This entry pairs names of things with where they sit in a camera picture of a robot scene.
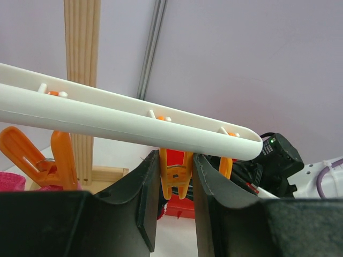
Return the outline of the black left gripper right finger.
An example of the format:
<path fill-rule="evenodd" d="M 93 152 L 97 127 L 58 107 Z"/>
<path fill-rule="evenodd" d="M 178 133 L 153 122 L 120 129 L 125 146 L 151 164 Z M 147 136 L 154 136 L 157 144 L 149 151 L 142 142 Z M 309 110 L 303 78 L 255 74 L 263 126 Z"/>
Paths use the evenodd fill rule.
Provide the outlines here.
<path fill-rule="evenodd" d="M 342 200 L 262 199 L 193 158 L 199 256 L 342 256 Z"/>

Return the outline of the pink sock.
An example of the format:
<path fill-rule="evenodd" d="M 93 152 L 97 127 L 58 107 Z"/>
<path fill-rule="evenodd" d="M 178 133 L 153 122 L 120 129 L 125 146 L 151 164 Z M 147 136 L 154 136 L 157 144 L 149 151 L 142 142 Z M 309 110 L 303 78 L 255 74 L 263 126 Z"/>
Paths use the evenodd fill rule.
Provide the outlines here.
<path fill-rule="evenodd" d="M 1 172 L 0 180 L 1 192 L 21 192 L 25 189 L 26 178 L 22 175 L 9 172 Z M 62 191 L 60 186 L 45 186 L 37 189 L 37 191 Z"/>

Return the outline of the orange end clip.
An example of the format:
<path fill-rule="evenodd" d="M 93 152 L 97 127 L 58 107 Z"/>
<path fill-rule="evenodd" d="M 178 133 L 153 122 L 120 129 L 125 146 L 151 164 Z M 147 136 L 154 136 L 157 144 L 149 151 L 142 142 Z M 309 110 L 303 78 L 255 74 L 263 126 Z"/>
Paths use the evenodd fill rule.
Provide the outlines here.
<path fill-rule="evenodd" d="M 193 170 L 193 153 L 185 152 L 182 165 L 167 165 L 167 149 L 159 149 L 160 178 L 163 196 L 166 200 L 172 197 L 172 188 L 177 188 L 179 199 L 186 197 Z"/>

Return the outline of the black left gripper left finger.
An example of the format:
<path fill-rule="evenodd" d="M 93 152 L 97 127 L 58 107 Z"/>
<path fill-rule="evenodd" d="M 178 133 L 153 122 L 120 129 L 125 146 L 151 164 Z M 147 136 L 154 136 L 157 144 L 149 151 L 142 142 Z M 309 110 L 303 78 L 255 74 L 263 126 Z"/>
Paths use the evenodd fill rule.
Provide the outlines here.
<path fill-rule="evenodd" d="M 160 187 L 154 150 L 122 179 L 88 191 L 1 193 L 1 256 L 149 256 Z"/>

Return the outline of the white clip hanger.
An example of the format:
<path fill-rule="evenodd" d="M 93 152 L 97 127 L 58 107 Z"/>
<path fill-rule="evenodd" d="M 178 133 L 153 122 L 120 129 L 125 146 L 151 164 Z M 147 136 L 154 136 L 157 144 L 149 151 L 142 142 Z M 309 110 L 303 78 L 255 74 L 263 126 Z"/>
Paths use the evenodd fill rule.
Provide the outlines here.
<path fill-rule="evenodd" d="M 53 94 L 67 80 L 1 65 L 1 121 L 49 130 L 68 129 Z M 263 146 L 246 127 L 98 89 L 89 103 L 101 107 L 91 121 L 94 137 L 251 160 Z"/>

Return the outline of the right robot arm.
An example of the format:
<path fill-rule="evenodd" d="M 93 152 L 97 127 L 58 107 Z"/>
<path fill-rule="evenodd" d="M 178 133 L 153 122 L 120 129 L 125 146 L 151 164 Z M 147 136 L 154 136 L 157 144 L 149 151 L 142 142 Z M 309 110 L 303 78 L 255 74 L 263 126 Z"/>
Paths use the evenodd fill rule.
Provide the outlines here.
<path fill-rule="evenodd" d="M 235 160 L 230 179 L 261 198 L 342 198 L 342 158 L 304 164 L 280 133 L 260 136 L 263 147 L 251 161 Z"/>

